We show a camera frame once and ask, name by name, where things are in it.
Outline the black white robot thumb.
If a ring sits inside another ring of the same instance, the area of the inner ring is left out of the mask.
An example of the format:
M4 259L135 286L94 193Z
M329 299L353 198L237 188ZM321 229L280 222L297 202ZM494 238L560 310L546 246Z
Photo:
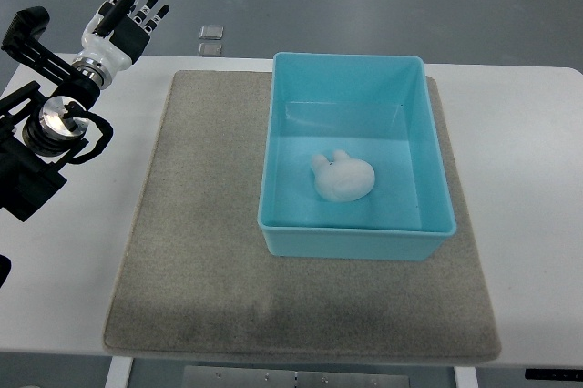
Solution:
M114 0L105 2L98 10L99 20L93 33L100 37L106 37L127 16L136 0Z

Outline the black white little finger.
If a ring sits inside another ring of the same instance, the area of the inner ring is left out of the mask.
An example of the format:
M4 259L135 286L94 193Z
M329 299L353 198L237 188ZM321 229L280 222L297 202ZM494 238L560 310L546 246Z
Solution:
M150 16L146 23L144 24L144 31L146 33L152 33L158 26L161 20L169 12L170 7L168 5L163 5L156 14Z

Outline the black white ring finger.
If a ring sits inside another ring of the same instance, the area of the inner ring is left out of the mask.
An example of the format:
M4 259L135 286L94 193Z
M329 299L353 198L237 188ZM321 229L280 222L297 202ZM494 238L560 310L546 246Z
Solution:
M134 15L134 22L139 26L156 26L159 18L154 8L158 1L148 0Z

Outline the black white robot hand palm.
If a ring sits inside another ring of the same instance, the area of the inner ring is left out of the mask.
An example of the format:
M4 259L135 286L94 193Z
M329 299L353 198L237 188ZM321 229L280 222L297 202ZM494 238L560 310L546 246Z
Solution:
M94 16L87 24L81 36L83 49L72 66L99 87L109 87L118 72L138 61L150 36L127 17L109 36L98 36L95 30L101 20L102 17Z

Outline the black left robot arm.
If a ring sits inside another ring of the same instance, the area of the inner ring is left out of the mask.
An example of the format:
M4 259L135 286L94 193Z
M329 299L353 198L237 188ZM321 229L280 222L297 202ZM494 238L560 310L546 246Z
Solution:
M113 128L92 112L116 74L142 56L169 12L159 0L106 0L88 22L82 51L68 63L39 41L49 23L42 6L18 11L1 48L55 84L45 96L32 81L1 100L1 207L28 220L65 184L61 169L101 154Z

